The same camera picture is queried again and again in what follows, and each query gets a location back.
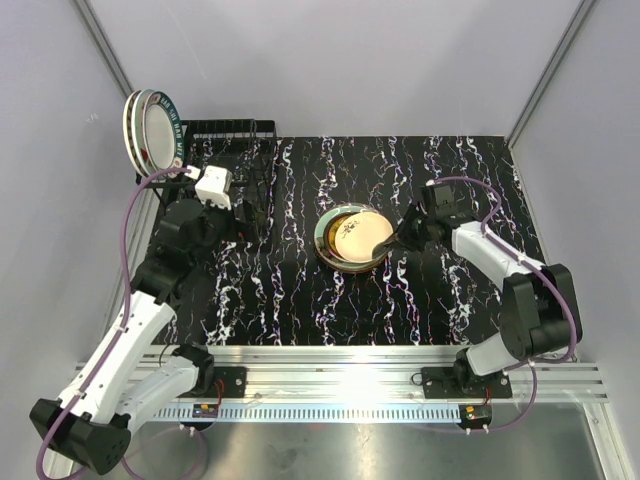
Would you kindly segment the white plate dark green rim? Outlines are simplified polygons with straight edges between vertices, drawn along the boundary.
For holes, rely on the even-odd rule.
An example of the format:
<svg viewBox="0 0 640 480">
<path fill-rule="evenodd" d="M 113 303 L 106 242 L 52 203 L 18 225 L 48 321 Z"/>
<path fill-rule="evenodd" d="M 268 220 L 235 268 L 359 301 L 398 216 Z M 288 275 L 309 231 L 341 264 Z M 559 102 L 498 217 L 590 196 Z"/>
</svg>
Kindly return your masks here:
<svg viewBox="0 0 640 480">
<path fill-rule="evenodd" d="M 174 102 L 164 92 L 153 91 L 143 104 L 142 138 L 142 151 L 153 171 L 183 165 L 182 121 Z"/>
</svg>

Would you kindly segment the small cream floral plate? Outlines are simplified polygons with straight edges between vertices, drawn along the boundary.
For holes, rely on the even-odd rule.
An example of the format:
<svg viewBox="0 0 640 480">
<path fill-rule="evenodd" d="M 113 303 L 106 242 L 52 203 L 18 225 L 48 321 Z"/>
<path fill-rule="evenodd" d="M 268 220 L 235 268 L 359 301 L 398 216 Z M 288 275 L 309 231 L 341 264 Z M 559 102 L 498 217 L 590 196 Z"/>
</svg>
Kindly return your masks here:
<svg viewBox="0 0 640 480">
<path fill-rule="evenodd" d="M 383 215 L 360 212 L 347 217 L 337 228 L 335 249 L 346 261 L 370 262 L 374 259 L 374 248 L 392 233 L 393 227 Z"/>
</svg>

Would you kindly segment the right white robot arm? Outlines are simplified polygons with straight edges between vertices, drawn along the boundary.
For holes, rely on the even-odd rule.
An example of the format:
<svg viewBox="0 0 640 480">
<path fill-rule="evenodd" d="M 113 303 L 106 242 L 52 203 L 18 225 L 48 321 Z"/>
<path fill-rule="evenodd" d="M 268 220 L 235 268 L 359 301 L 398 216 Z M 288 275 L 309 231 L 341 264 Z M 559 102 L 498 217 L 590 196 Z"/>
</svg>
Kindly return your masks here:
<svg viewBox="0 0 640 480">
<path fill-rule="evenodd" d="M 461 210 L 453 189 L 458 180 L 452 176 L 429 181 L 421 190 L 421 201 L 410 205 L 372 255 L 422 251 L 437 243 L 472 263 L 499 288 L 497 333 L 460 350 L 444 377 L 462 396 L 475 397 L 518 367 L 569 360 L 583 330 L 569 269 L 534 260 L 497 236 L 487 218 Z"/>
</svg>

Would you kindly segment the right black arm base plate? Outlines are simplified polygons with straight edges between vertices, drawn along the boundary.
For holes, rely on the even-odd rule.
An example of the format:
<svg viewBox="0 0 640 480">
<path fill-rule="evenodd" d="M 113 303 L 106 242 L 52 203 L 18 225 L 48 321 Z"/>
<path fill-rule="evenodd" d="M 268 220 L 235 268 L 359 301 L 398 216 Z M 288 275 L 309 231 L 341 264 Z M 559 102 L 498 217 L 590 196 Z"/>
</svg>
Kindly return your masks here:
<svg viewBox="0 0 640 480">
<path fill-rule="evenodd" d="M 419 385 L 426 399 L 510 399 L 511 382 L 503 373 L 477 376 L 454 367 L 422 367 Z"/>
</svg>

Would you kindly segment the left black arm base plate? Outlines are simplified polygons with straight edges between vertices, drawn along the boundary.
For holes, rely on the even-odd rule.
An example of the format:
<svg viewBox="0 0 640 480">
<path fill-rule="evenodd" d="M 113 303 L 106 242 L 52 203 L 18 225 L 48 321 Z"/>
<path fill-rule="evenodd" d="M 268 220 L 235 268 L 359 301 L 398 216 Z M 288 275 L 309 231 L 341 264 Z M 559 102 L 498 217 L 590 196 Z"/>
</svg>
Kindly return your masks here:
<svg viewBox="0 0 640 480">
<path fill-rule="evenodd" d="M 199 373 L 195 386 L 183 394 L 184 398 L 241 399 L 245 396 L 247 384 L 246 367 L 218 366 Z"/>
</svg>

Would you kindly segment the white plate watermelon pattern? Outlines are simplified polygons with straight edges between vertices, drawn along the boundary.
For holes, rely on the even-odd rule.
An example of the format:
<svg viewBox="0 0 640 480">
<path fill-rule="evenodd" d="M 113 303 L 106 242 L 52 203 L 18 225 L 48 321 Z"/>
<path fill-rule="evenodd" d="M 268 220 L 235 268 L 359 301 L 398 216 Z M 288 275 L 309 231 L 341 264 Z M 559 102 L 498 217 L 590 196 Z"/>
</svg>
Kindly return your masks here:
<svg viewBox="0 0 640 480">
<path fill-rule="evenodd" d="M 145 102 L 152 93 L 152 89 L 141 90 L 136 93 L 133 98 L 129 120 L 132 134 L 133 152 L 139 165 L 140 175 L 143 177 L 147 177 L 151 173 L 150 168 L 147 165 L 147 160 L 143 155 L 143 111 Z"/>
</svg>

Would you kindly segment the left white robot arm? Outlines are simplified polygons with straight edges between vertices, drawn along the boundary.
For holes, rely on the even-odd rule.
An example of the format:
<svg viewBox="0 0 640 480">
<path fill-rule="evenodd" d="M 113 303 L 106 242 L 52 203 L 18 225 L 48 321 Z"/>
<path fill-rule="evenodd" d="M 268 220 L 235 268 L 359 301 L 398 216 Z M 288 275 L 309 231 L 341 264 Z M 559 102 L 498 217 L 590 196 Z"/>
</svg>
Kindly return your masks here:
<svg viewBox="0 0 640 480">
<path fill-rule="evenodd" d="M 223 398 L 239 398 L 243 367 L 215 365 L 201 345 L 181 344 L 135 386 L 128 381 L 159 331 L 171 323 L 198 280 L 199 264 L 223 240 L 239 236 L 234 213 L 198 200 L 171 203 L 151 250 L 125 283 L 124 303 L 89 361 L 57 398 L 39 399 L 29 418 L 52 450 L 104 475 L 125 457 L 133 435 L 176 397 L 214 398 L 197 418 L 218 416 Z"/>
</svg>

